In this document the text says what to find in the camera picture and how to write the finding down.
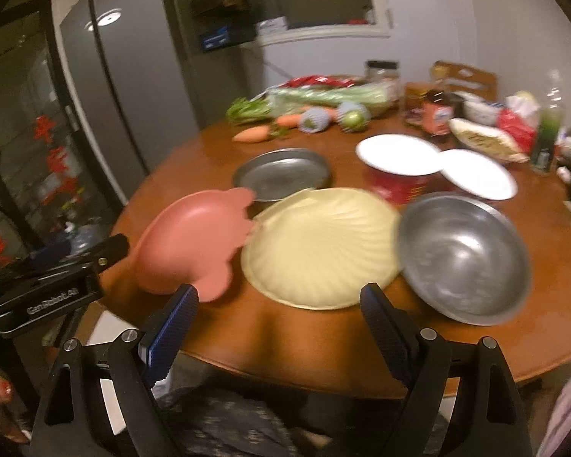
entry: round table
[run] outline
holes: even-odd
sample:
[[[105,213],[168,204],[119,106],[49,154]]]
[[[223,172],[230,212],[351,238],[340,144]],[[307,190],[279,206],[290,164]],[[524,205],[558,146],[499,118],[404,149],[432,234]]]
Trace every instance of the round table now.
[[[235,132],[217,123],[174,149],[131,198],[113,233],[123,233],[135,246],[167,205],[198,190],[228,189],[242,163],[284,147],[323,155],[332,168],[333,186],[367,188],[366,167],[356,157],[355,145],[379,133],[414,130],[393,117],[372,121],[360,134],[344,134],[338,127],[320,134],[292,131],[287,138],[261,144],[235,144]],[[540,177],[527,166],[511,171],[518,194],[499,209],[521,234],[533,267],[532,293],[515,319],[498,326],[457,323],[421,301],[402,276],[385,293],[420,328],[434,328],[446,339],[475,344],[482,336],[494,337],[515,380],[522,381],[571,359],[571,215],[563,204],[566,189],[556,177]],[[289,386],[371,398],[405,394],[391,378],[358,307],[307,311],[274,302],[245,280],[240,256],[238,252],[233,258],[234,277],[226,294],[200,305],[184,339],[184,353],[230,372]],[[140,290],[130,269],[131,259],[126,258],[102,273],[103,302],[139,326],[167,297]],[[456,380],[449,380],[446,394],[456,387]]]

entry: metal screw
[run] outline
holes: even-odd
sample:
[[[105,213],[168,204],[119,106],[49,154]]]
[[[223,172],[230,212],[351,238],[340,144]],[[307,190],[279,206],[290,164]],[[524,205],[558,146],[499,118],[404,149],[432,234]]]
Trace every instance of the metal screw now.
[[[128,329],[123,332],[120,336],[124,342],[132,342],[137,338],[137,330],[136,329]]]
[[[425,338],[425,340],[436,340],[436,338],[438,338],[438,334],[431,328],[423,328],[421,330],[421,336]]]
[[[495,348],[497,347],[497,341],[493,337],[484,337],[482,339],[482,343],[486,348]]]
[[[66,340],[63,344],[63,350],[66,352],[70,352],[74,350],[78,346],[78,340],[76,338],[70,338],[70,340]]]

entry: wooden chair back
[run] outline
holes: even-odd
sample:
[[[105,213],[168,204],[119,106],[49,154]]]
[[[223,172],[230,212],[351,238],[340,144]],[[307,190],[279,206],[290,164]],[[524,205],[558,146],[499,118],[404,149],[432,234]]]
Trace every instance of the wooden chair back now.
[[[467,91],[488,101],[497,100],[497,76],[495,74],[471,65],[442,60],[438,60],[434,66],[442,66],[448,70],[446,83],[451,87],[451,91]]]

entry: stainless steel bowl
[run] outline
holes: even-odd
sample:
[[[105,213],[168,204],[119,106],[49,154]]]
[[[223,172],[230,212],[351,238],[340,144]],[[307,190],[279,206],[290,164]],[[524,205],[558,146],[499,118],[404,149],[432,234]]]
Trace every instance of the stainless steel bowl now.
[[[279,149],[241,165],[233,186],[256,192],[256,206],[264,209],[303,189],[323,189],[330,183],[330,167],[317,153],[303,148]]]
[[[403,274],[431,307],[470,325],[511,319],[530,292],[527,249],[499,211],[438,193],[406,209],[398,230]]]

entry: green bottle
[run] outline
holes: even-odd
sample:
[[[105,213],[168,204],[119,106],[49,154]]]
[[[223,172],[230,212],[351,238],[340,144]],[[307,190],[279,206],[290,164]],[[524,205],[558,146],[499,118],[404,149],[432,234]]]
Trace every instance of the green bottle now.
[[[531,167],[542,173],[549,172],[552,167],[556,139],[563,123],[560,74],[557,70],[551,70],[548,77],[550,92],[546,95],[546,103],[539,114],[539,128],[530,160]]]

